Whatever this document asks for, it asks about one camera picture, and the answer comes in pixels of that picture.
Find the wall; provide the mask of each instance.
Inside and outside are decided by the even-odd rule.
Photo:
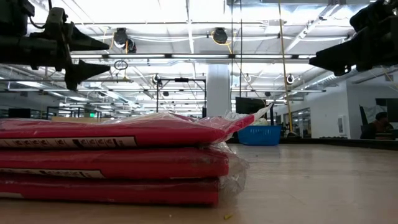
[[[352,139],[361,136],[361,113],[359,106],[376,106],[376,98],[398,98],[398,92],[386,85],[348,85],[349,126]]]
[[[37,93],[28,92],[28,96],[19,93],[0,93],[0,109],[8,108],[30,108],[44,111],[48,106],[59,106],[59,98],[54,96],[40,96]]]
[[[339,83],[337,87],[326,88],[326,93],[310,93],[304,101],[291,104],[292,111],[305,108],[311,110],[312,138],[341,136],[338,132],[339,116],[345,116],[346,137],[350,138],[346,82]],[[274,112],[286,114],[287,106],[278,106]]]

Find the ceiling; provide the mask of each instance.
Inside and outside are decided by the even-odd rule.
[[[47,1],[30,0],[35,6],[33,21],[41,25],[48,14]],[[68,22],[73,21],[84,34],[103,41],[112,47],[109,50],[96,52],[74,52],[76,57],[84,54],[124,54],[124,51],[112,44],[113,33],[118,27],[127,28],[129,38],[137,46],[137,54],[274,54],[282,53],[279,8],[277,1],[261,0],[53,0],[53,7],[64,8],[68,15]],[[349,25],[349,18],[365,7],[369,1],[361,0],[286,0],[281,5],[283,20],[283,41],[285,54],[303,55],[308,58],[317,51],[331,47],[345,41],[353,34]],[[228,34],[230,48],[218,45],[211,38],[215,27],[225,28]],[[29,24],[29,32],[40,32]],[[86,59],[87,62],[105,63],[113,65],[116,60],[102,60],[100,58]],[[196,78],[206,79],[209,63],[227,63],[233,71],[232,87],[239,84],[238,62],[230,60],[208,59],[126,59],[128,68],[123,71],[112,69],[112,74],[104,73],[93,77],[95,82],[84,82],[79,89],[87,91],[72,93],[67,91],[52,91],[56,97],[67,98],[71,104],[95,102],[97,105],[113,111],[127,111],[134,114],[146,113],[155,108],[155,92],[144,92],[143,89],[153,88],[152,78],[158,74],[160,78]],[[64,74],[55,72],[53,68],[40,68],[32,71],[29,67],[12,67],[13,72],[7,73],[11,67],[5,66],[0,75],[3,78],[21,78],[26,80],[53,79],[55,82],[45,82],[35,85],[31,83],[11,83],[10,88],[41,88],[61,90],[65,88],[62,82]],[[295,84],[291,88],[302,88],[306,83],[325,78],[330,74],[320,68],[308,65],[308,60],[287,60],[287,74],[295,77]],[[282,60],[245,60],[242,64],[242,88],[251,89],[284,89],[284,69]],[[116,78],[125,77],[126,82],[111,82]],[[312,89],[322,89],[320,85]],[[111,94],[99,94],[98,89],[119,89]],[[201,83],[174,83],[164,87],[184,89],[184,92],[170,92],[169,96],[161,96],[162,110],[172,110],[183,114],[201,114],[204,103],[204,92]],[[251,97],[264,97],[255,92],[246,92]],[[273,93],[269,99],[280,99],[281,93]],[[297,100],[303,94],[296,94]]]

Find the blue plastic bin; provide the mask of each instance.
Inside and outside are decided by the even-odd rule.
[[[238,139],[248,146],[276,146],[281,129],[281,126],[248,126],[238,131]]]

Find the clear plastic bag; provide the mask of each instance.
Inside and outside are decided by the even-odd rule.
[[[0,151],[0,172],[92,179],[174,179],[233,175],[248,168],[224,143],[203,148]]]
[[[0,174],[0,197],[166,205],[217,205],[244,188],[246,173],[175,180],[104,180]]]
[[[198,146],[227,140],[269,109],[256,114],[191,119],[170,113],[106,121],[100,124],[34,119],[0,120],[0,147],[13,149],[117,149],[147,146]]]

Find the white pillar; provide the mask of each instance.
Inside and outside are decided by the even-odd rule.
[[[228,65],[208,66],[207,116],[223,116],[231,110],[230,78]]]

